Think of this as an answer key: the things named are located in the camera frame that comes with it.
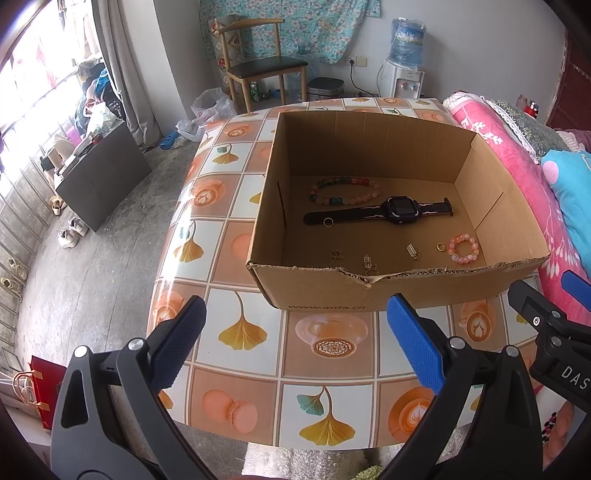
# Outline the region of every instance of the red gift bag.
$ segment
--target red gift bag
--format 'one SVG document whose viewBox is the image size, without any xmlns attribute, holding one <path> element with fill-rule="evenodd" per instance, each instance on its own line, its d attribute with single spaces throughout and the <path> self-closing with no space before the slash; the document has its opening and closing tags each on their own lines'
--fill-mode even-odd
<svg viewBox="0 0 591 480">
<path fill-rule="evenodd" d="M 43 358 L 32 356 L 29 362 L 31 371 L 19 372 L 12 379 L 14 393 L 23 402 L 33 405 L 41 417 L 43 428 L 51 430 L 56 411 L 57 396 L 66 374 L 66 367 Z M 33 394 L 27 394 L 30 387 L 21 386 L 19 380 L 27 378 L 33 384 Z"/>
</svg>

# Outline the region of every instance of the watch face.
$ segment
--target watch face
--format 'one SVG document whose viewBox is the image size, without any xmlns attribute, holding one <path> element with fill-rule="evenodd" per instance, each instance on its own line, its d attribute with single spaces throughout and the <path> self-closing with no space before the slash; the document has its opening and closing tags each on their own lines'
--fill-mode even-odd
<svg viewBox="0 0 591 480">
<path fill-rule="evenodd" d="M 413 201 L 408 197 L 393 198 L 390 204 L 392 205 L 392 210 L 398 216 L 414 216 L 417 213 Z"/>
</svg>

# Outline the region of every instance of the white sneaker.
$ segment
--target white sneaker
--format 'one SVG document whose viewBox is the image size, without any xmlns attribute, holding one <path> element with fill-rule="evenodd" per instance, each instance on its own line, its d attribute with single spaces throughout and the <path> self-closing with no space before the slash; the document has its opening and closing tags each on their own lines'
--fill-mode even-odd
<svg viewBox="0 0 591 480">
<path fill-rule="evenodd" d="M 68 226 L 71 230 L 79 233 L 80 236 L 85 236 L 88 233 L 88 225 L 86 225 L 80 217 L 73 217 L 68 222 Z"/>
<path fill-rule="evenodd" d="M 61 227 L 60 232 L 57 234 L 57 239 L 63 248 L 73 248 L 78 243 L 80 235 L 74 230 Z"/>
</svg>

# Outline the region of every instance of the macaron print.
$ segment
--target macaron print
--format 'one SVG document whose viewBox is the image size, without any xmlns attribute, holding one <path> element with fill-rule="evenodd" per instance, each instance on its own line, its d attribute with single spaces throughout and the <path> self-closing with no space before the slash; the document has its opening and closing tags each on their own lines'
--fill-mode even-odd
<svg viewBox="0 0 591 480">
<path fill-rule="evenodd" d="M 239 433 L 250 433 L 256 427 L 258 410 L 254 403 L 234 401 L 222 390 L 209 390 L 201 400 L 205 414 L 213 421 L 229 422 Z"/>
</svg>

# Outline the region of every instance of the smartwatch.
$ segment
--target smartwatch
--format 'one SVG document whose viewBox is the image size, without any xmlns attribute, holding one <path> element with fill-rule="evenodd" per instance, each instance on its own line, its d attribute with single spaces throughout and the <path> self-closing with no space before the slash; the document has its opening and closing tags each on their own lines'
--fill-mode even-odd
<svg viewBox="0 0 591 480">
<path fill-rule="evenodd" d="M 414 223 L 427 215 L 453 216 L 452 204 L 447 198 L 437 203 L 418 203 L 407 196 L 389 197 L 381 205 L 306 213 L 304 223 L 306 225 L 323 224 L 330 227 L 334 223 L 377 219 L 400 225 Z"/>
</svg>

